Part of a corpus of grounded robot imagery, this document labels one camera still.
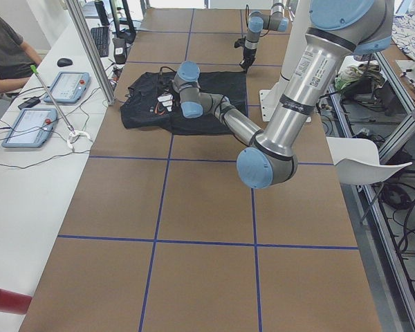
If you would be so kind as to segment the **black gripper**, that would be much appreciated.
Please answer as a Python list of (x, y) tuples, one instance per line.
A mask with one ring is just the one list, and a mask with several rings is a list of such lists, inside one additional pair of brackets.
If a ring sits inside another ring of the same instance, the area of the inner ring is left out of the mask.
[(244, 72), (247, 72), (248, 69), (252, 66), (253, 62), (255, 61), (255, 55), (257, 52), (257, 42), (248, 41), (245, 37), (243, 37), (236, 40), (236, 42), (234, 43), (234, 47), (243, 48), (243, 59), (241, 60), (239, 65)]

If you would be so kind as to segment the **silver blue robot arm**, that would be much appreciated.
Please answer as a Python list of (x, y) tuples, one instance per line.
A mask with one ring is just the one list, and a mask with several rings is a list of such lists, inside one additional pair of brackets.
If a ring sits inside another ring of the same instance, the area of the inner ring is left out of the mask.
[(284, 16), (287, 1), (273, 1), (270, 14), (254, 11), (247, 15), (247, 33), (234, 43), (235, 48), (243, 49), (243, 59), (239, 63), (246, 73), (253, 65), (262, 30), (284, 32), (288, 27), (288, 18)]
[(246, 145), (237, 158), (237, 171), (248, 187), (283, 183), (297, 170), (293, 143), (344, 58), (388, 48), (393, 16), (393, 1), (299, 1), (293, 26), (308, 24), (305, 49), (265, 129), (227, 97), (201, 92), (194, 62), (183, 62), (172, 84), (183, 115), (212, 114)]

